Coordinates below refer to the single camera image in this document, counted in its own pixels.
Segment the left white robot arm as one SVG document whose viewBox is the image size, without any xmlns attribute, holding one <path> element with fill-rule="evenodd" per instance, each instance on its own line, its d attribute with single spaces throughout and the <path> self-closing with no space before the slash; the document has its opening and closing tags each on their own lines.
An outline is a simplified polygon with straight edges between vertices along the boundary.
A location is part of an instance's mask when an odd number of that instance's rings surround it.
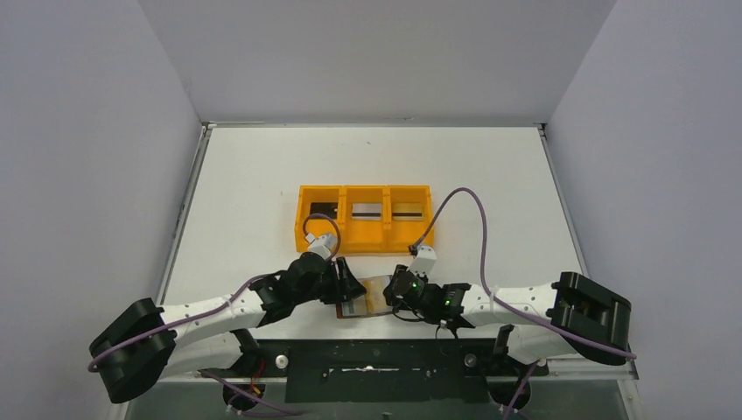
<svg viewBox="0 0 742 420">
<path fill-rule="evenodd" d="M 112 403 L 133 400 L 165 375 L 173 355 L 191 344 L 288 318 L 299 305 L 350 302 L 366 295 L 343 257 L 304 252 L 287 269 L 251 277 L 235 292 L 189 304 L 130 304 L 89 345 L 89 372 Z"/>
</svg>

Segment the brown leather card holder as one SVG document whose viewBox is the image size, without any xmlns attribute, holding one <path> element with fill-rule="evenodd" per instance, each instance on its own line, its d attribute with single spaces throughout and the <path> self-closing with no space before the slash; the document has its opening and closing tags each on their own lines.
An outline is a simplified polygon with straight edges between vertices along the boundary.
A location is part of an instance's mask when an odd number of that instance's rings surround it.
<svg viewBox="0 0 742 420">
<path fill-rule="evenodd" d="M 336 305 L 338 319 L 363 319 L 390 315 L 393 308 L 387 304 L 383 295 L 390 284 L 390 276 L 372 276 L 360 280 L 366 289 L 363 296 Z"/>
</svg>

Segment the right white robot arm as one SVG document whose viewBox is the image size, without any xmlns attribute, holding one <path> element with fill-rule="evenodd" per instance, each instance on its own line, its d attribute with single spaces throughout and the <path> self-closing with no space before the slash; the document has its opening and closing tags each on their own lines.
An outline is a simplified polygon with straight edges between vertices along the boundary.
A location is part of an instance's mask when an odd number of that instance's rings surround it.
<svg viewBox="0 0 742 420">
<path fill-rule="evenodd" d="M 553 283 L 485 291 L 477 284 L 429 283 L 400 265 L 383 296 L 453 332 L 511 326 L 507 355 L 525 365 L 567 354 L 608 366 L 636 357 L 628 344 L 631 303 L 577 272 L 565 271 Z"/>
</svg>

